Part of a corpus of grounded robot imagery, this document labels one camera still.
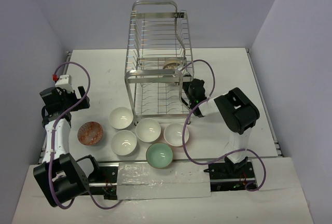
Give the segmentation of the white bowl beige outside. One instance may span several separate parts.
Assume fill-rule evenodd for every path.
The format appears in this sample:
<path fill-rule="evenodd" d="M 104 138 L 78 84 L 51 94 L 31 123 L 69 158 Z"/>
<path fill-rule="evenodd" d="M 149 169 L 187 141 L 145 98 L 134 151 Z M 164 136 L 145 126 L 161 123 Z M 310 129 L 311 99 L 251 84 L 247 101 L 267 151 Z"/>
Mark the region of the white bowl beige outside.
<path fill-rule="evenodd" d="M 163 64 L 163 69 L 181 69 L 184 66 L 184 63 L 179 58 L 166 58 Z"/>

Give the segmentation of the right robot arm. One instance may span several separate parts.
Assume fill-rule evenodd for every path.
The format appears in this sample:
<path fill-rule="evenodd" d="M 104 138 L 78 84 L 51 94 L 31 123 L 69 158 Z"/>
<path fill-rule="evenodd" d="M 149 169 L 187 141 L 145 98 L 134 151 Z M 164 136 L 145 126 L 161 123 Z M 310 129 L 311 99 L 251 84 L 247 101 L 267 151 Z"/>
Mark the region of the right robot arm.
<path fill-rule="evenodd" d="M 225 157 L 225 173 L 231 178 L 238 177 L 247 163 L 244 150 L 247 148 L 251 130 L 260 118 L 258 108 L 238 87 L 212 99 L 205 96 L 204 81 L 201 79 L 184 82 L 182 88 L 189 100 L 186 102 L 182 99 L 182 103 L 190 108 L 193 115 L 203 118 L 211 114 L 221 114 L 231 131 L 228 155 Z"/>

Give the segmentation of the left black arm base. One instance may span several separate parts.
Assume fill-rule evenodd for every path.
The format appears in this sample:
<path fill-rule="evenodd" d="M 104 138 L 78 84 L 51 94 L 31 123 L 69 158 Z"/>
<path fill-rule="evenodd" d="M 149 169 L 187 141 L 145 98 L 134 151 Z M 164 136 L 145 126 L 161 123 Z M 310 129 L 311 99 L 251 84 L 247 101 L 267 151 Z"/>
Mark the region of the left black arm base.
<path fill-rule="evenodd" d="M 99 165 L 99 170 L 88 176 L 90 192 L 93 196 L 103 196 L 105 200 L 117 200 L 117 165 Z"/>

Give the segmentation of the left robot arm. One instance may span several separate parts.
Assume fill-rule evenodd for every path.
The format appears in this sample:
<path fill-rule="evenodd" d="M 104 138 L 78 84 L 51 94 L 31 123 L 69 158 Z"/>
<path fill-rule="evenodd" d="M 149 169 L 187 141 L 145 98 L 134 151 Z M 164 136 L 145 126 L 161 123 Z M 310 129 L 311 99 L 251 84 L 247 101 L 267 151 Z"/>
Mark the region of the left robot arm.
<path fill-rule="evenodd" d="M 65 202 L 90 190 L 90 182 L 101 177 L 101 168 L 91 155 L 75 160 L 69 151 L 71 112 L 90 107 L 84 87 L 74 91 L 50 87 L 40 93 L 44 101 L 42 125 L 47 133 L 46 149 L 41 165 L 33 170 L 40 189 L 52 207 L 65 209 Z"/>

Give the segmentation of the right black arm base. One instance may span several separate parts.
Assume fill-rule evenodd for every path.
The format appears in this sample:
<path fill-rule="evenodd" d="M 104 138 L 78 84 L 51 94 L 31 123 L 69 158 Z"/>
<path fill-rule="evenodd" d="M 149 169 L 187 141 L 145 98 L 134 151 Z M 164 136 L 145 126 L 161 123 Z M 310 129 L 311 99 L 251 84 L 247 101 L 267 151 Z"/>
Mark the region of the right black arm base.
<path fill-rule="evenodd" d="M 209 174 L 212 192 L 257 189 L 253 164 L 248 157 L 239 163 L 226 157 L 224 162 L 208 165 L 204 172 Z"/>

